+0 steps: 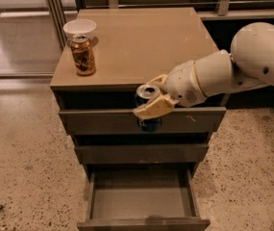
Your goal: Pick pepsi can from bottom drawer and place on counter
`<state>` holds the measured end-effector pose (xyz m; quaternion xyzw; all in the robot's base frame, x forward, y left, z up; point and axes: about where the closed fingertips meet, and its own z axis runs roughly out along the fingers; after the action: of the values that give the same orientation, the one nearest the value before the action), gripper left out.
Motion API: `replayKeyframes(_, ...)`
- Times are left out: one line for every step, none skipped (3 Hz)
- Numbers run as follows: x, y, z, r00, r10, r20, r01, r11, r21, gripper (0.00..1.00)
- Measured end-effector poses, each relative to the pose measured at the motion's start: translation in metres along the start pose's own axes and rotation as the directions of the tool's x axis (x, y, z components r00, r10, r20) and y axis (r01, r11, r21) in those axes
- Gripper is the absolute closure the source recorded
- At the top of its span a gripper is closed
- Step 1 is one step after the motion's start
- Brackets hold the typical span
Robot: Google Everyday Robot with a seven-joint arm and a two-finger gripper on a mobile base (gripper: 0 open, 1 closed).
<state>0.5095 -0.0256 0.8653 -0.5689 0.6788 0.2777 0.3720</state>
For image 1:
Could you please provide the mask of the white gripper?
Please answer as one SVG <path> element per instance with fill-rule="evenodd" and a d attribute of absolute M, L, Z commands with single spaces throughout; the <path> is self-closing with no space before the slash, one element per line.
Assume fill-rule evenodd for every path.
<path fill-rule="evenodd" d="M 194 61 L 177 65 L 168 75 L 159 75 L 147 82 L 147 85 L 165 88 L 168 94 L 160 94 L 133 110 L 133 113 L 143 120 L 167 115 L 177 104 L 192 107 L 204 103 L 207 99 L 200 88 Z"/>

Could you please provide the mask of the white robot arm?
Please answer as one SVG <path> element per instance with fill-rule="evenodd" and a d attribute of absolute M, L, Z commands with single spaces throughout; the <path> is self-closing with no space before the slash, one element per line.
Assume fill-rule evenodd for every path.
<path fill-rule="evenodd" d="M 192 107 L 220 93 L 274 87 L 274 25 L 251 23 L 241 28 L 231 50 L 220 50 L 175 66 L 137 88 L 145 102 L 134 109 L 141 120 Z"/>

